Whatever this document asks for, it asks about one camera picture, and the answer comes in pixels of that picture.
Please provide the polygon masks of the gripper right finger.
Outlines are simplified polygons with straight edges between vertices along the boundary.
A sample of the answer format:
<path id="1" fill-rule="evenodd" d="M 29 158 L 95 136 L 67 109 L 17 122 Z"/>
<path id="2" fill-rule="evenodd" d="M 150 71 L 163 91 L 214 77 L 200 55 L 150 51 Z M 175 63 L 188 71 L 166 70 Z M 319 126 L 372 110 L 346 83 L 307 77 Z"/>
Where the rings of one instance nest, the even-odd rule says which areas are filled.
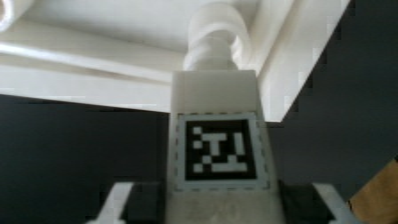
<path id="1" fill-rule="evenodd" d="M 363 224 L 349 211 L 333 186 L 324 183 L 314 183 L 312 186 L 333 216 L 328 224 Z"/>

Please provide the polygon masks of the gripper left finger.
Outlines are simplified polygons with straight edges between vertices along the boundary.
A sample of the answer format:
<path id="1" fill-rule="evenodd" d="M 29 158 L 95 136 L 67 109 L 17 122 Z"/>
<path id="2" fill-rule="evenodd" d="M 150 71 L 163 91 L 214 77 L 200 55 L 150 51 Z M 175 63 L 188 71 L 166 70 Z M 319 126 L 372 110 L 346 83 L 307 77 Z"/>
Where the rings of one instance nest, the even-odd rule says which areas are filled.
<path id="1" fill-rule="evenodd" d="M 97 217 L 85 224 L 125 224 L 120 215 L 132 186 L 132 182 L 117 182 L 113 184 Z"/>

